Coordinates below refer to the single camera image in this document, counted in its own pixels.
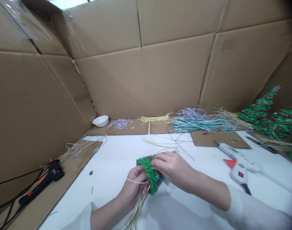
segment white bowl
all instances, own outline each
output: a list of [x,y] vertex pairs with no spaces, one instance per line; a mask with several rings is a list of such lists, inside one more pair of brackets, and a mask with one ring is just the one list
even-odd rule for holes
[[104,115],[97,117],[95,120],[93,120],[93,124],[96,125],[97,127],[103,127],[106,126],[107,123],[109,122],[109,116]]

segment green sequin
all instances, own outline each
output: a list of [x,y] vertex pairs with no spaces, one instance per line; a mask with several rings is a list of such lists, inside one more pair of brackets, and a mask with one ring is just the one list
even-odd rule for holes
[[143,168],[145,169],[145,172],[147,174],[147,177],[150,183],[150,189],[149,189],[150,195],[153,195],[158,190],[159,185],[164,180],[164,175],[162,175],[159,171],[152,169],[151,161],[149,158],[153,160],[155,156],[156,155],[152,155],[152,156],[143,157],[136,160],[136,165],[142,165]]

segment person's right hand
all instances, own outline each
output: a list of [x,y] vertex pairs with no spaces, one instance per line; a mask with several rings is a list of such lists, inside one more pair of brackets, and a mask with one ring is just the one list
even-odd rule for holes
[[158,153],[151,162],[151,166],[178,188],[193,193],[193,187],[199,177],[198,171],[193,169],[178,153]]

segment white hot glue gun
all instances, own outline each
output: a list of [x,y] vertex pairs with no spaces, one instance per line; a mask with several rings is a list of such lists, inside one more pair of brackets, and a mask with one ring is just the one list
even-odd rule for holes
[[247,170],[252,173],[258,173],[262,171],[262,166],[255,163],[253,160],[249,159],[244,154],[235,150],[225,143],[219,143],[215,141],[219,145],[219,149],[222,150],[225,154],[230,156],[232,160],[224,159],[224,161],[230,166],[230,177],[236,183],[243,186],[245,192],[251,195],[248,186],[247,186]]

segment sequin christmas tree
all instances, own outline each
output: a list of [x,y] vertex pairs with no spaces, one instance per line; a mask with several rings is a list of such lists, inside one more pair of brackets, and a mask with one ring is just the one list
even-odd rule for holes
[[292,106],[261,119],[254,129],[270,137],[289,137],[292,134]]
[[280,87],[276,86],[269,93],[264,95],[264,97],[257,99],[248,108],[242,110],[242,112],[238,114],[239,118],[246,122],[257,124],[260,118],[267,116],[267,112],[271,109],[270,106],[273,104],[273,98],[279,89]]

